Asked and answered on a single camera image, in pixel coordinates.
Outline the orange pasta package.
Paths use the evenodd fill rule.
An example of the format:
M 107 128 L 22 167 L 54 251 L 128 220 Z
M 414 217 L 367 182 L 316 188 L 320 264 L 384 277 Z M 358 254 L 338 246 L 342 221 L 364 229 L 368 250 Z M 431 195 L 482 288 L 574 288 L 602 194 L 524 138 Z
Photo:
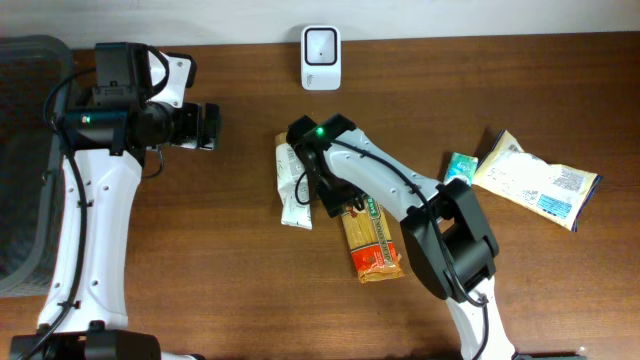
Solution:
M 403 277 L 401 256 L 392 240 L 384 208 L 371 197 L 367 197 L 363 205 L 361 210 L 346 206 L 341 215 L 359 282 Z

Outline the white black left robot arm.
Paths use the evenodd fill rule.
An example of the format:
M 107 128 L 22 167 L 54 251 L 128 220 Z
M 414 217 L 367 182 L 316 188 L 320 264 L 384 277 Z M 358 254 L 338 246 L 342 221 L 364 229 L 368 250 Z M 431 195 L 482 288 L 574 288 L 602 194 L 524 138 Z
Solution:
M 26 266 L 57 244 L 37 329 L 10 343 L 13 359 L 162 359 L 150 334 L 128 327 L 124 272 L 131 209 L 148 152 L 214 150 L 220 110 L 184 95 L 197 65 L 187 54 L 130 42 L 99 43 L 96 82 L 76 100 L 72 76 L 47 93 L 42 119 L 52 139 L 39 209 L 42 234 Z

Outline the teal tissue pack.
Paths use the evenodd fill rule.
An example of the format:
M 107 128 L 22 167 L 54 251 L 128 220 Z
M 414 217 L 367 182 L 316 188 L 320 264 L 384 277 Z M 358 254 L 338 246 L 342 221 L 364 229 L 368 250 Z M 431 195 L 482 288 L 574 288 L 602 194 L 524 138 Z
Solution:
M 449 184 L 454 179 L 460 179 L 468 186 L 472 186 L 478 164 L 477 157 L 454 152 L 447 166 L 443 183 Z

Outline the yellow chip bag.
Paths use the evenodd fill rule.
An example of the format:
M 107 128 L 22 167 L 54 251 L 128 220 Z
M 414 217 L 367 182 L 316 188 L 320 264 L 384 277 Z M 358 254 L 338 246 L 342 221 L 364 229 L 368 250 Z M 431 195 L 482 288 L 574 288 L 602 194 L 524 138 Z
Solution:
M 602 176 L 567 165 L 550 164 L 525 151 L 502 130 L 479 162 L 473 183 L 566 228 L 578 220 Z

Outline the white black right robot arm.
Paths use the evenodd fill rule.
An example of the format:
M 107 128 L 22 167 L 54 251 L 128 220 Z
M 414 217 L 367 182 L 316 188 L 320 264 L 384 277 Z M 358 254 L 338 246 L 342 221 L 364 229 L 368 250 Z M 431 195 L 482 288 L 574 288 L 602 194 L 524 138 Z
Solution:
M 445 301 L 463 358 L 516 358 L 495 299 L 499 245 L 469 185 L 411 170 L 340 114 L 322 124 L 302 116 L 286 141 L 304 166 L 310 196 L 330 217 L 373 198 L 399 222 L 411 269 Z

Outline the white tube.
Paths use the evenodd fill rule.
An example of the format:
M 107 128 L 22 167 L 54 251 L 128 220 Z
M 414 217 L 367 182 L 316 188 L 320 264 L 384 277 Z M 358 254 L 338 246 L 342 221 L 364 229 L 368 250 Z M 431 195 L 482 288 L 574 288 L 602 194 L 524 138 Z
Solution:
M 311 207 L 306 204 L 309 188 L 306 178 L 301 177 L 305 169 L 286 142 L 286 135 L 284 132 L 275 137 L 277 191 L 283 206 L 281 224 L 311 230 Z

